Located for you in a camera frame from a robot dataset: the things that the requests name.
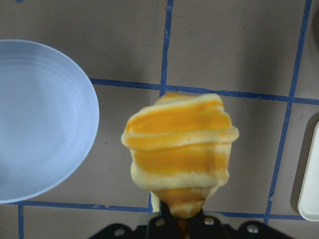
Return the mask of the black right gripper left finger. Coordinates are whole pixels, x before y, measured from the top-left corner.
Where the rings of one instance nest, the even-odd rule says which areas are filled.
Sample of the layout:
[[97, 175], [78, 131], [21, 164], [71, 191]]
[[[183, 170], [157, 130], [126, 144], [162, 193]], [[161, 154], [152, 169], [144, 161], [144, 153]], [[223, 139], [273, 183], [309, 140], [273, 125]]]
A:
[[173, 239], [174, 216], [166, 203], [160, 202], [159, 211], [143, 215], [135, 229], [125, 224], [114, 223], [106, 226], [93, 239]]

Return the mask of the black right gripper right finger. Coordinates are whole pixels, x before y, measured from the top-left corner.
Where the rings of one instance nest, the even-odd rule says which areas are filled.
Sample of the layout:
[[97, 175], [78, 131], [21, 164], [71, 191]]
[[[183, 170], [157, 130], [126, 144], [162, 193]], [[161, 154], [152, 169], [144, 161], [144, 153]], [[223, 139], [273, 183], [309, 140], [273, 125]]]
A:
[[203, 211], [189, 219], [191, 239], [290, 239], [291, 236], [258, 221], [246, 221], [238, 229], [230, 226], [221, 214]]

